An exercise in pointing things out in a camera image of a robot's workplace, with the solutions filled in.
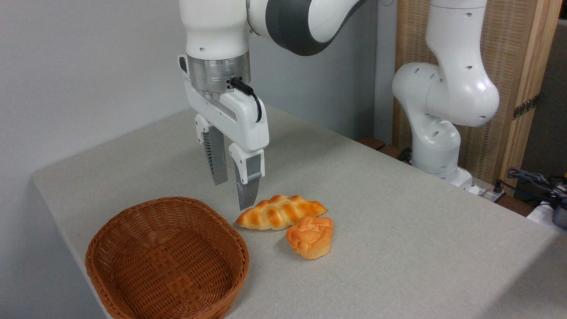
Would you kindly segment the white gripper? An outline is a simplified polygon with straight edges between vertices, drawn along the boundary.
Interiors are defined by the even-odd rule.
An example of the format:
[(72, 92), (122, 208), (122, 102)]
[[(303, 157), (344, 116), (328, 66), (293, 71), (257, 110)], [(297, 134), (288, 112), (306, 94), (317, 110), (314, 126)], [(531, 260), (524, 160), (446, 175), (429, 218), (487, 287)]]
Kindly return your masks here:
[(265, 107), (250, 87), (248, 55), (227, 60), (179, 56), (186, 96), (195, 117), (197, 138), (204, 145), (213, 182), (227, 182), (224, 137), (233, 144), (240, 210), (255, 204), (265, 176), (264, 150), (269, 143)]

